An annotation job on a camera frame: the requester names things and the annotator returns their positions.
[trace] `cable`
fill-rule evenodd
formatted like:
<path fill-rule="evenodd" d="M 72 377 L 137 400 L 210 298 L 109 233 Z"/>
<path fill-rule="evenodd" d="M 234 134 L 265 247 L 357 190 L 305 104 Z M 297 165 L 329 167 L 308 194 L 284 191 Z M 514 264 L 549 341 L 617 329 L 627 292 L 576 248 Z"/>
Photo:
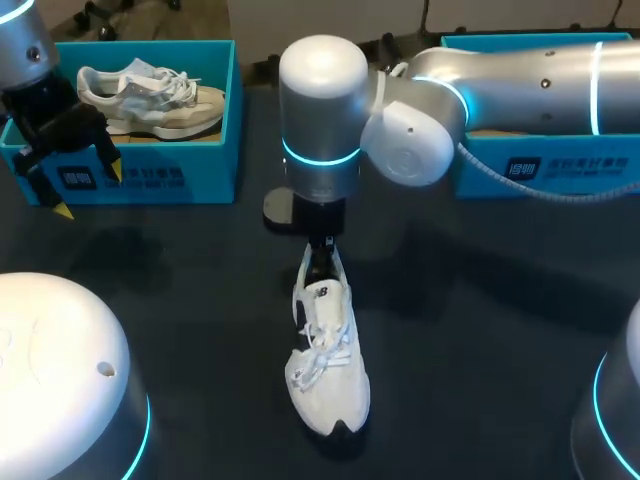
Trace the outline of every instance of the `cable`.
<path fill-rule="evenodd" d="M 607 190 L 601 193 L 594 193 L 592 195 L 562 195 L 558 193 L 550 193 L 543 192 L 541 190 L 536 190 L 534 188 L 526 187 L 518 182 L 514 182 L 513 180 L 509 180 L 503 175 L 500 175 L 498 172 L 492 170 L 487 165 L 478 160 L 469 150 L 467 150 L 462 143 L 458 144 L 458 151 L 462 154 L 462 156 L 467 160 L 471 165 L 476 167 L 478 170 L 493 178 L 494 180 L 507 185 L 515 190 L 518 190 L 525 195 L 530 197 L 538 198 L 540 200 L 546 200 L 549 202 L 556 203 L 570 203 L 570 204 L 590 204 L 590 203 L 599 203 L 605 202 L 608 200 L 614 200 L 619 198 L 633 190 L 637 190 L 640 188 L 640 182 L 631 183 L 629 185 L 625 185 L 623 187 L 614 188 L 613 190 Z"/>
<path fill-rule="evenodd" d="M 618 0 L 618 5 L 616 6 L 616 9 L 613 12 L 611 21 L 609 22 L 609 25 L 607 25 L 608 28 L 616 28 L 616 18 L 618 18 L 618 13 L 620 13 L 620 9 L 622 8 L 623 3 L 624 3 L 624 0 Z"/>
<path fill-rule="evenodd" d="M 390 77 L 399 77 L 404 73 L 409 64 L 407 62 L 400 62 L 398 65 L 393 67 L 393 70 L 389 73 Z"/>
<path fill-rule="evenodd" d="M 427 33 L 427 15 L 429 14 L 429 0 L 424 0 L 422 7 L 422 18 L 420 20 L 420 34 L 425 35 Z"/>

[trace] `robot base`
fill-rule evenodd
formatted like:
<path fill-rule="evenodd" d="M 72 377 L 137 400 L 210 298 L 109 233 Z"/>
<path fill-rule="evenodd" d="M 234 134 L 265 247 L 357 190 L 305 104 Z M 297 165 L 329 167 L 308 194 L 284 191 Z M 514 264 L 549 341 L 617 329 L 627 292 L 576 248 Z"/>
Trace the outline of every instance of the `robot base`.
<path fill-rule="evenodd" d="M 571 452 L 581 480 L 640 479 L 639 334 L 636 306 L 573 419 Z"/>
<path fill-rule="evenodd" d="M 0 425 L 0 478 L 157 478 L 151 406 L 124 331 L 68 280 L 0 275 Z"/>

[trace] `shoe box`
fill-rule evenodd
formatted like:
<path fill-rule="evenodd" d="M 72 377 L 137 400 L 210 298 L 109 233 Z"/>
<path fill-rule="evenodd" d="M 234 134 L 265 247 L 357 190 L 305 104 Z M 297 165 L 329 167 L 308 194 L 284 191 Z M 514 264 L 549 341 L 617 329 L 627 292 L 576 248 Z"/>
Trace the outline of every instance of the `shoe box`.
<path fill-rule="evenodd" d="M 60 72 L 76 85 L 78 70 L 90 66 L 116 72 L 140 58 L 156 67 L 187 72 L 198 83 L 225 92 L 219 131 L 195 140 L 112 136 L 122 154 L 122 183 L 107 178 L 95 148 L 54 154 L 42 162 L 54 188 L 68 205 L 228 204 L 235 198 L 242 129 L 242 74 L 233 41 L 155 41 L 61 43 Z M 12 121 L 0 137 L 0 156 L 25 147 Z M 24 178 L 16 177 L 31 205 L 38 205 Z"/>
<path fill-rule="evenodd" d="M 626 33 L 561 33 L 514 35 L 452 35 L 442 46 L 476 52 L 629 40 Z M 640 179 L 640 135 L 527 135 L 518 132 L 470 132 L 466 148 L 495 172 L 523 185 L 559 194 L 591 194 Z M 479 171 L 463 158 L 451 169 L 458 198 L 523 196 Z"/>

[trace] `light ring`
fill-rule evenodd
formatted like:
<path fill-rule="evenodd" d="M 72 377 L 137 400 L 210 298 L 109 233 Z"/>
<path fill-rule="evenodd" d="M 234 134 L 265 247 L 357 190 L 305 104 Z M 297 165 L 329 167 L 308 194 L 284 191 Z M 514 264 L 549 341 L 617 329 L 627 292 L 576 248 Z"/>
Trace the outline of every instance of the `light ring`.
<path fill-rule="evenodd" d="M 336 160 L 327 160 L 327 161 L 311 160 L 309 158 L 302 157 L 297 153 L 295 153 L 293 150 L 291 150 L 287 145 L 287 142 L 284 141 L 284 138 L 282 139 L 282 145 L 284 146 L 284 149 L 287 151 L 287 153 L 291 155 L 291 157 L 295 158 L 299 162 L 306 163 L 307 165 L 313 165 L 314 167 L 332 167 L 335 165 L 340 165 L 341 163 L 348 162 L 349 160 L 354 158 L 356 155 L 358 155 L 358 153 L 360 153 L 360 149 L 358 148 L 354 152 L 347 155 L 346 157 L 338 158 Z"/>
<path fill-rule="evenodd" d="M 458 97 L 458 100 L 460 100 L 460 103 L 462 103 L 462 107 L 464 108 L 464 115 L 465 115 L 464 124 L 467 125 L 469 123 L 469 116 L 470 116 L 470 114 L 469 114 L 469 105 L 467 104 L 467 101 L 464 98 L 464 96 L 462 95 L 462 93 L 460 93 L 460 90 L 458 90 L 456 87 L 451 85 L 449 82 L 445 82 L 444 80 L 440 80 L 439 78 L 435 78 L 435 77 L 427 77 L 427 76 L 424 76 L 424 75 L 417 75 L 417 76 L 413 77 L 413 80 L 418 80 L 420 82 L 435 83 L 436 85 L 441 85 L 441 86 L 445 87 L 447 90 L 449 90 L 450 92 L 452 92 L 456 97 Z"/>
<path fill-rule="evenodd" d="M 591 133 L 600 135 L 600 121 L 598 118 L 598 83 L 600 81 L 600 59 L 602 58 L 602 42 L 596 43 L 591 59 L 591 81 L 589 85 L 589 114 L 591 119 Z"/>
<path fill-rule="evenodd" d="M 598 366 L 598 370 L 596 371 L 596 378 L 593 381 L 593 409 L 594 409 L 594 411 L 596 413 L 596 421 L 598 422 L 598 427 L 600 427 L 600 431 L 602 432 L 602 436 L 604 437 L 605 441 L 607 442 L 607 445 L 609 445 L 609 448 L 611 449 L 611 452 L 613 452 L 613 454 L 618 459 L 618 461 L 627 470 L 627 472 L 629 472 L 629 474 L 631 476 L 633 476 L 633 478 L 635 478 L 636 480 L 640 480 L 640 475 L 633 469 L 633 467 L 631 467 L 631 465 L 629 465 L 627 463 L 627 461 L 623 458 L 623 456 L 620 454 L 620 452 L 618 451 L 616 446 L 611 441 L 611 438 L 609 437 L 609 434 L 607 433 L 607 429 L 604 428 L 604 423 L 602 423 L 602 418 L 600 417 L 600 409 L 598 407 L 598 378 L 600 377 L 600 369 L 602 368 L 602 364 L 604 363 L 605 358 L 607 358 L 606 354 L 602 358 L 602 361 L 600 362 L 600 365 Z"/>
<path fill-rule="evenodd" d="M 142 458 L 142 454 L 144 453 L 145 448 L 147 447 L 147 442 L 149 441 L 149 431 L 151 430 L 151 402 L 149 402 L 149 397 L 147 396 L 147 427 L 144 431 L 144 437 L 142 439 L 142 443 L 140 444 L 140 449 L 138 450 L 138 454 L 136 458 L 133 460 L 133 463 L 125 473 L 122 480 L 129 480 L 133 472 L 135 472 L 136 467 L 140 463 L 140 459 Z"/>
<path fill-rule="evenodd" d="M 12 12 L 9 12 L 9 13 L 7 13 L 5 15 L 2 15 L 0 17 L 0 25 L 3 25 L 5 23 L 7 23 L 7 22 L 10 22 L 11 20 L 13 20 L 15 18 L 18 18 L 24 12 L 26 12 L 31 7 L 33 7 L 33 4 L 35 3 L 35 1 L 36 0 L 27 0 L 26 2 L 24 2 L 22 5 L 20 5 L 18 8 L 16 8 Z"/>

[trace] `black table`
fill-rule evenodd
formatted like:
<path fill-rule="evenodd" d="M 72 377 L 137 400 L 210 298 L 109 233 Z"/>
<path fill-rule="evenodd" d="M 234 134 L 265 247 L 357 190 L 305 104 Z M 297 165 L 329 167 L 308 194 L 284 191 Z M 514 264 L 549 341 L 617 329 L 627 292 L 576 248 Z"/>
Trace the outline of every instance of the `black table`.
<path fill-rule="evenodd" d="M 640 296 L 640 200 L 452 200 L 363 166 L 339 245 L 371 430 L 321 456 L 283 367 L 304 240 L 262 225 L 282 184 L 277 96 L 250 90 L 233 206 L 29 208 L 0 169 L 0 269 L 98 294 L 123 324 L 163 440 L 162 479 L 568 479 L 576 401 Z"/>

